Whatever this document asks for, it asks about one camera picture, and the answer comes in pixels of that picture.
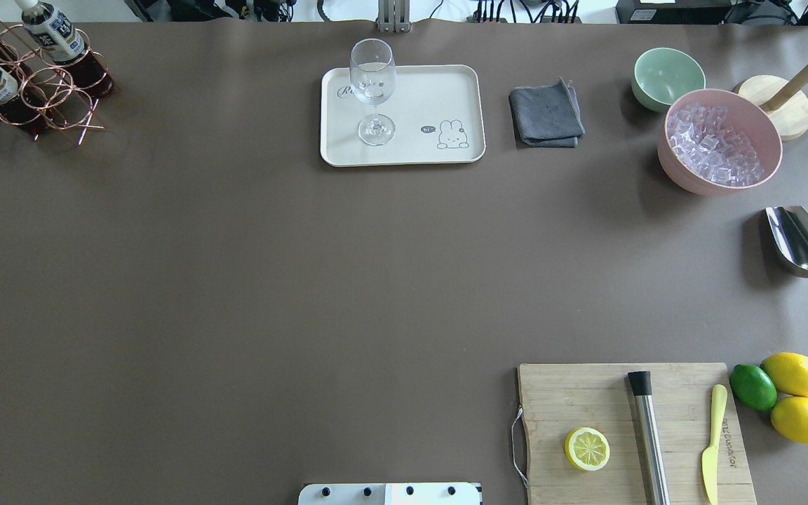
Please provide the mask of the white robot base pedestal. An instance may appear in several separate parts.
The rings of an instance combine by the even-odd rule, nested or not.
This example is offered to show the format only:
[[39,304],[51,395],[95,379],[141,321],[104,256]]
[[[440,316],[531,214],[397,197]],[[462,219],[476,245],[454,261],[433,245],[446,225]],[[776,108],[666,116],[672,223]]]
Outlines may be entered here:
[[298,504],[482,504],[481,485],[468,482],[312,483]]

